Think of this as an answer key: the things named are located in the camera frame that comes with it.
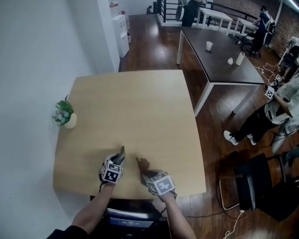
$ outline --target white cable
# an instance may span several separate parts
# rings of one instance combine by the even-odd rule
[[[229,230],[226,231],[226,233],[225,233],[225,237],[224,237],[223,239],[226,239],[227,236],[231,235],[231,234],[235,231],[235,227],[236,227],[236,225],[237,225],[237,222],[238,222],[238,220],[239,220],[239,217],[240,217],[244,212],[245,212],[245,211],[243,211],[243,210],[240,211],[240,214],[239,214],[239,216],[238,216],[238,218],[237,218],[237,220],[236,220],[236,222],[235,222],[235,225],[234,225],[234,228],[233,228],[232,232],[230,232]]]
[[[264,66],[262,66],[262,68],[260,67],[260,66],[255,66],[255,68],[257,68],[258,69],[258,71],[267,79],[267,81],[268,81],[268,84],[270,85],[270,79],[271,79],[271,77],[273,77],[273,76],[275,76],[275,74],[274,74],[274,72],[273,71],[271,71],[271,70],[269,70],[268,68],[266,68],[267,66],[270,66],[270,67],[273,67],[273,68],[275,68],[276,66],[278,66],[278,68],[279,68],[279,64],[277,64],[277,65],[275,65],[275,66],[272,66],[272,65],[270,65],[270,64],[268,64],[268,63],[266,63]],[[268,79],[266,76],[265,76],[265,72],[264,72],[264,69],[265,70],[267,70],[267,71],[269,71],[269,72],[271,72],[271,76],[270,76],[270,78]]]

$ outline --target potted plant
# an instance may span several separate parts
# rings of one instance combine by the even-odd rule
[[[53,119],[59,126],[66,128],[74,128],[76,125],[77,116],[73,111],[72,105],[67,101],[68,96],[56,104],[57,110]]]

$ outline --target person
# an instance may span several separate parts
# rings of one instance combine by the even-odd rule
[[[146,14],[151,14],[151,9],[152,9],[152,6],[150,5],[146,10]]]
[[[223,135],[227,141],[237,145],[246,136],[252,145],[256,145],[267,130],[270,130],[289,118],[299,119],[299,74],[274,92],[273,100],[260,107],[247,118],[240,130]]]
[[[261,13],[259,18],[254,22],[254,25],[259,25],[252,42],[252,47],[250,49],[253,55],[256,55],[263,46],[264,39],[267,33],[266,24],[271,19],[271,16],[268,13],[268,9],[266,6],[262,6],[260,9]]]
[[[290,71],[291,66],[294,64],[295,60],[299,57],[299,37],[292,37],[288,41],[288,51],[284,55],[282,66],[278,69],[279,72],[283,71],[283,79],[286,79],[287,74]]]
[[[291,167],[293,165],[294,159],[298,157],[299,157],[299,146],[297,148],[294,148],[282,154],[283,165],[288,163],[288,166]]]
[[[195,14],[198,10],[200,4],[203,3],[203,0],[190,0],[188,5],[184,7],[184,16],[182,21],[182,26],[191,27],[195,20]]]
[[[146,159],[138,160],[140,176],[148,171]],[[71,226],[65,231],[55,230],[48,239],[93,239],[98,238],[93,231],[101,221],[115,188],[114,183],[104,184],[100,193],[75,216]],[[167,192],[159,198],[165,203],[170,233],[173,239],[195,239],[196,236],[176,204],[174,193]]]

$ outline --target white sneaker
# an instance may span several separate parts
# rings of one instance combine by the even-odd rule
[[[234,135],[233,135],[231,132],[225,130],[225,131],[223,132],[223,135],[224,135],[225,139],[226,139],[227,141],[231,142],[233,145],[237,145],[237,144],[239,143],[239,141],[237,141],[237,140],[235,139]]]
[[[254,141],[254,137],[253,137],[252,134],[247,135],[247,137],[249,138],[250,143],[251,143],[252,146],[255,146],[255,145],[257,144],[257,143]]]

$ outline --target dark brown table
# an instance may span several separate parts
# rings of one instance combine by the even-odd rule
[[[242,102],[233,110],[233,113],[237,113],[257,88],[264,84],[263,79],[247,57],[244,58],[240,66],[236,65],[236,59],[241,51],[233,40],[225,33],[219,31],[182,27],[176,61],[178,65],[181,61],[184,37],[193,49],[207,77],[207,85],[194,110],[195,116],[198,115],[203,107],[214,85],[252,85],[256,87],[256,89],[252,88]],[[206,50],[207,41],[213,43],[210,51]],[[234,61],[232,65],[227,63],[229,58],[232,58]]]

